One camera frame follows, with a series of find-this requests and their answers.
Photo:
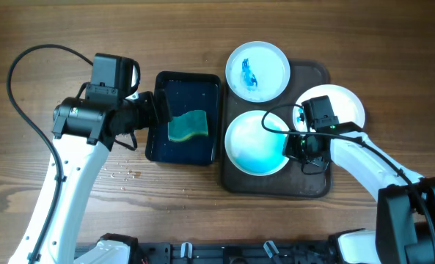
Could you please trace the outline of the green yellow sponge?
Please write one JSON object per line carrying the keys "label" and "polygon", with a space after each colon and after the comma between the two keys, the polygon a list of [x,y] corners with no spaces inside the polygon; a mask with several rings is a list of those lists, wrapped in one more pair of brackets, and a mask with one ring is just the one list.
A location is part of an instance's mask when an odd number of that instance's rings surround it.
{"label": "green yellow sponge", "polygon": [[186,112],[168,123],[168,139],[172,142],[185,142],[208,134],[207,114],[203,110]]}

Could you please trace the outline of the white plate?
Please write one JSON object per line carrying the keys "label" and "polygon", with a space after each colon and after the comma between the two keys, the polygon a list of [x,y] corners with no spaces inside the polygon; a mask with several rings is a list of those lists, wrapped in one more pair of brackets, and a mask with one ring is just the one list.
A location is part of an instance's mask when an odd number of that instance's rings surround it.
{"label": "white plate", "polygon": [[231,53],[225,66],[225,78],[239,98],[265,103],[284,92],[290,81],[290,64],[275,45],[252,41]]}
{"label": "white plate", "polygon": [[289,127],[275,114],[247,111],[227,127],[224,148],[232,164],[253,176],[268,176],[288,162],[282,154]]}
{"label": "white plate", "polygon": [[[310,88],[303,92],[296,101],[296,105],[301,106],[301,103],[311,98],[327,95],[331,101],[333,111],[338,116],[339,124],[352,122],[359,128],[365,126],[365,109],[360,99],[350,90],[345,87],[334,84],[323,84]],[[306,132],[307,126],[304,122],[303,109],[295,106],[293,108],[293,124],[298,132]],[[326,132],[328,127],[319,128],[310,132]]]}

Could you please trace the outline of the white plate bottom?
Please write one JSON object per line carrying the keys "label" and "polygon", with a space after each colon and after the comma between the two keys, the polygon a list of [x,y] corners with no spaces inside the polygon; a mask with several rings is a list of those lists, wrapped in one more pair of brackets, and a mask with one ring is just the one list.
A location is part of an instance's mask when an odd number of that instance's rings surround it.
{"label": "white plate bottom", "polygon": [[247,111],[227,127],[224,148],[232,164],[253,176],[268,176],[288,162],[282,154],[289,127],[275,114]]}

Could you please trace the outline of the white plate top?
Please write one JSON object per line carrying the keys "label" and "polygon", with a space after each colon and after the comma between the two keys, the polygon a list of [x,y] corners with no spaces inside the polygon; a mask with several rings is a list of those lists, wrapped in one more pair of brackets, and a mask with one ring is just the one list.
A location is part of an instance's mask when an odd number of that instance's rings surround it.
{"label": "white plate top", "polygon": [[225,66],[225,78],[239,98],[265,103],[284,92],[290,81],[290,64],[275,45],[252,41],[231,53]]}

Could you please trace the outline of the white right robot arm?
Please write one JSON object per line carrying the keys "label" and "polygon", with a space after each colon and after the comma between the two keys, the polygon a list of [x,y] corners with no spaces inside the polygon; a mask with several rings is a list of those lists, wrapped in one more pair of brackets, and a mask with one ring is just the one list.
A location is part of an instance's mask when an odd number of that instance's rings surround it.
{"label": "white right robot arm", "polygon": [[340,262],[435,263],[435,177],[402,166],[352,122],[287,135],[284,155],[343,168],[377,202],[374,231],[336,235]]}

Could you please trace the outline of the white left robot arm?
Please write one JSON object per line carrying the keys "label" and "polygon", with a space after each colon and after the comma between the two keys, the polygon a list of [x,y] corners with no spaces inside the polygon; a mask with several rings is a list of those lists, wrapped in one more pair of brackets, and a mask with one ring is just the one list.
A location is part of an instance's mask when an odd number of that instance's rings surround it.
{"label": "white left robot arm", "polygon": [[134,237],[106,234],[80,257],[76,242],[96,177],[116,136],[170,121],[164,92],[125,98],[66,98],[54,111],[50,164],[34,212],[10,263],[138,263]]}

